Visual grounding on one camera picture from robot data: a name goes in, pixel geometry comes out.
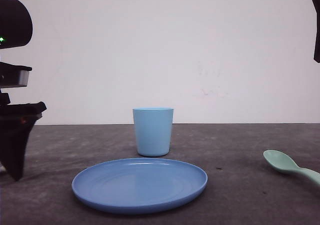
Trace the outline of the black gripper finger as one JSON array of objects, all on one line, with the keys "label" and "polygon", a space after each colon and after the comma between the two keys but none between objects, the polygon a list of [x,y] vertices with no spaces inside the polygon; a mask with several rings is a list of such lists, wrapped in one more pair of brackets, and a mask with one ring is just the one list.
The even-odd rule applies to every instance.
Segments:
[{"label": "black gripper finger", "polygon": [[313,59],[320,62],[320,0],[312,0],[316,12],[316,36]]},{"label": "black gripper finger", "polygon": [[23,177],[26,147],[37,120],[35,115],[0,119],[0,164],[15,181]]}]

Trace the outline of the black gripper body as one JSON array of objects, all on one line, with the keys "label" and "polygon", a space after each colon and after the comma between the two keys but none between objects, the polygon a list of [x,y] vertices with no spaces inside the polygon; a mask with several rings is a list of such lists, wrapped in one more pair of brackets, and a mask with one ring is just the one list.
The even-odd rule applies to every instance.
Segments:
[{"label": "black gripper body", "polygon": [[47,107],[44,102],[10,104],[8,93],[0,94],[0,116],[1,117],[26,117],[42,114]]}]

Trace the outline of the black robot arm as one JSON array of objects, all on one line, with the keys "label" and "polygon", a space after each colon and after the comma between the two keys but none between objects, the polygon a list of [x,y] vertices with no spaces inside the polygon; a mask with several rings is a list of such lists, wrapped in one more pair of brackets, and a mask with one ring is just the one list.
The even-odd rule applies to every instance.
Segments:
[{"label": "black robot arm", "polygon": [[[33,23],[27,8],[19,0],[0,0],[1,49],[25,46],[32,35]],[[0,87],[26,87],[30,71],[29,66],[1,62]],[[30,132],[46,109],[42,101],[11,104],[8,93],[0,94],[0,164],[15,181],[23,177]]]}]

